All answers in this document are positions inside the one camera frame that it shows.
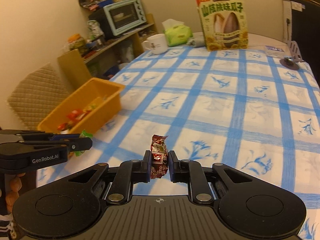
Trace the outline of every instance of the yellow plastic basket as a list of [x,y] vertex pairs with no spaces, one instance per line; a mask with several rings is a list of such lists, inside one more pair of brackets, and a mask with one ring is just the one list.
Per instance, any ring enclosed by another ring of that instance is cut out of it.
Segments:
[[92,102],[100,101],[92,112],[70,130],[70,133],[81,133],[83,130],[95,133],[121,110],[120,92],[124,87],[108,80],[91,78],[44,118],[38,130],[59,133],[58,126],[69,121],[67,115],[73,110],[84,109]]

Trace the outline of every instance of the snack jar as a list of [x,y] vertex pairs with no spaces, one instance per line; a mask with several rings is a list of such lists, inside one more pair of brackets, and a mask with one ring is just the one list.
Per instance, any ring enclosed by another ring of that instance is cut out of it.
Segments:
[[88,51],[85,39],[79,33],[70,36],[68,38],[68,44],[70,50],[78,49],[81,55],[85,54]]

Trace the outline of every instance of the green tissue package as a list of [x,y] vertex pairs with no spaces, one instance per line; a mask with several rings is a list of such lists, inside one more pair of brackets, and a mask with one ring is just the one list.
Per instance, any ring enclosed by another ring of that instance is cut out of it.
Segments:
[[169,19],[162,24],[164,26],[164,34],[170,47],[185,44],[188,39],[193,36],[190,27],[185,26],[183,22]]

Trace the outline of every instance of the gray cloth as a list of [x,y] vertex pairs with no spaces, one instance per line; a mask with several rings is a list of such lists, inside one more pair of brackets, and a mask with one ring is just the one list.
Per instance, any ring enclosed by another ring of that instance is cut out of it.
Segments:
[[203,35],[189,38],[187,45],[194,48],[205,46]]

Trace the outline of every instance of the blue and white checkered tablecloth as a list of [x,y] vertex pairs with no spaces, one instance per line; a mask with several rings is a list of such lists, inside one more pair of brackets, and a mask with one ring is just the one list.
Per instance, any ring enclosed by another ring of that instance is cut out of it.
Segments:
[[[222,162],[297,194],[303,239],[320,239],[320,89],[308,64],[284,68],[263,51],[174,47],[146,52],[112,80],[126,85],[122,110],[94,136],[93,148],[39,170],[43,185],[99,162],[141,159],[153,134],[179,159]],[[186,194],[167,174],[134,194]]]

